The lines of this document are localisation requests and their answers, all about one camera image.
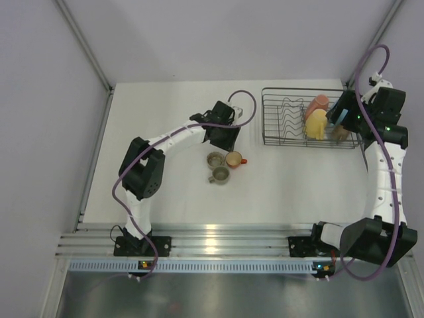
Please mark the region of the small orange cup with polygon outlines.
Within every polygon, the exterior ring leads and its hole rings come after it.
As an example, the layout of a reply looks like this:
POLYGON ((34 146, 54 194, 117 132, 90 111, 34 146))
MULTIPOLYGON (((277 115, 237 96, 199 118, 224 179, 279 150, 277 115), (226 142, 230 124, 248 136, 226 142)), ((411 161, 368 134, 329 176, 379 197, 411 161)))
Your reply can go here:
POLYGON ((228 167, 235 169, 241 165, 247 164, 248 160, 242 157, 242 154, 237 151, 228 152, 225 156, 225 162, 228 167))

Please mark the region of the dark brown mug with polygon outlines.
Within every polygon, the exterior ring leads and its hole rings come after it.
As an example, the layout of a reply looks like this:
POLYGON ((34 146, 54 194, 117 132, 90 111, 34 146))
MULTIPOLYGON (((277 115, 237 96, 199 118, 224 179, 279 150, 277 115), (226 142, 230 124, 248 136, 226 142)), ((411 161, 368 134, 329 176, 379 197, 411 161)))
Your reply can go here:
POLYGON ((331 133, 331 138, 336 143, 341 143, 348 138, 349 134, 350 132, 346 130, 342 125, 337 125, 334 127, 331 133))

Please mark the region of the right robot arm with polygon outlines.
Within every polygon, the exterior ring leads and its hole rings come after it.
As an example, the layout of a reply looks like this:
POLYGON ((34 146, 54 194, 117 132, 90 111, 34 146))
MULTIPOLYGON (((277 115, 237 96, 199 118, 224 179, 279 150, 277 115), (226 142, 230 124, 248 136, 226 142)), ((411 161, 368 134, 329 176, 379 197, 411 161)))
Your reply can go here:
POLYGON ((398 125, 405 92, 380 87, 359 106, 353 90, 345 91, 327 118, 364 143, 367 188, 364 216, 350 225, 320 222, 313 226, 310 249, 322 256, 338 251, 343 256, 393 266, 417 243, 417 231, 407 226, 402 205, 403 159, 409 144, 408 129, 398 125))

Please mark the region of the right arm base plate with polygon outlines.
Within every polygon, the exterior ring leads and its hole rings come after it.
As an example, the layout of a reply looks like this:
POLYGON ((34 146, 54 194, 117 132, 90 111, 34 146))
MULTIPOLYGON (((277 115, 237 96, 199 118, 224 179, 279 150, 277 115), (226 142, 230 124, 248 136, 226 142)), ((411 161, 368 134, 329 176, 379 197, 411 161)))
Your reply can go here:
POLYGON ((339 257, 340 252, 333 246, 315 240, 311 236, 288 237, 288 247, 292 258, 339 257))

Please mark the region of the light blue ceramic mug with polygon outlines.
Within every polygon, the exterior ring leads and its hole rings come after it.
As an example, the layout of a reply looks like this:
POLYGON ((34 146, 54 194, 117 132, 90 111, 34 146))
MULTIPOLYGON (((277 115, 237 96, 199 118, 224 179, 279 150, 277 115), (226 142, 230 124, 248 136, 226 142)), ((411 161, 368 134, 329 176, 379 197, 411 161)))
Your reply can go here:
POLYGON ((347 109, 343 109, 343 110, 341 111, 341 113, 340 113, 339 117, 338 117, 338 118, 337 118, 337 120, 335 121, 334 125, 335 125, 335 126, 340 125, 340 124, 343 122, 344 118, 347 116, 347 114, 348 114, 348 110, 347 110, 347 109))

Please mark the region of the yellow ceramic mug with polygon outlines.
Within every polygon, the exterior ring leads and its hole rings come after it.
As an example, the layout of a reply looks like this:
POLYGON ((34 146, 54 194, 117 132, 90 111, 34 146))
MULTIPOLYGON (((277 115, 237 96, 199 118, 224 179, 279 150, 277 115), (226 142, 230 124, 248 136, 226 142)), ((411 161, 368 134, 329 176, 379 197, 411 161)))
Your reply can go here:
POLYGON ((305 133, 307 138, 323 140, 327 123, 327 112, 323 109, 314 110, 305 122, 305 133))

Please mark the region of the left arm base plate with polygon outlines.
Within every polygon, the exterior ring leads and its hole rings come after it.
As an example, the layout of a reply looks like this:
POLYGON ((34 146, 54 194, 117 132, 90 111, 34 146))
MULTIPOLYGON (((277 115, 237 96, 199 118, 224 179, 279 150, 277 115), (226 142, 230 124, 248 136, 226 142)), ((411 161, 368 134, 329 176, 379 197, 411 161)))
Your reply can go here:
MULTIPOLYGON (((172 238, 169 236, 153 236, 150 237, 153 245, 156 247, 159 257, 167 257, 170 255, 172 238)), ((118 257, 153 257, 154 249, 145 240, 138 240, 134 237, 119 236, 116 238, 113 251, 114 256, 118 257)))

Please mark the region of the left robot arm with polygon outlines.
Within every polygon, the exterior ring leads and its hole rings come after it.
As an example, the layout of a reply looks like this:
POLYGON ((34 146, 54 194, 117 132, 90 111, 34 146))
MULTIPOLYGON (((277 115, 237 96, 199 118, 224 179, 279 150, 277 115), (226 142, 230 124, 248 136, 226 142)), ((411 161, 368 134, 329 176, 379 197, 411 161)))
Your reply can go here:
POLYGON ((188 122, 172 132, 156 138, 144 140, 136 137, 132 140, 119 169, 119 177, 125 190, 126 206, 131 212, 125 234, 131 236, 128 247, 136 255, 145 255, 151 247, 151 240, 145 235, 152 230, 152 196, 162 184, 166 160, 204 142, 232 151, 240 132, 237 124, 241 116, 240 107, 218 101, 212 110, 192 115, 188 122))

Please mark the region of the pink ceramic mug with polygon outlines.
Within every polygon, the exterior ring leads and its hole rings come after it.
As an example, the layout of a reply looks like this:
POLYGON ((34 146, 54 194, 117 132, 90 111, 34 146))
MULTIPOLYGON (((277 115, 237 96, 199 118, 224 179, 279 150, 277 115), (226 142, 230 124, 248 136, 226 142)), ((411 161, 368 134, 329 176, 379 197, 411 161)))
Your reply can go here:
POLYGON ((304 120, 306 121, 310 114, 314 112, 316 109, 322 109, 324 111, 327 111, 329 108, 329 98, 326 95, 318 95, 316 96, 308 105, 307 109, 305 110, 304 114, 304 120))

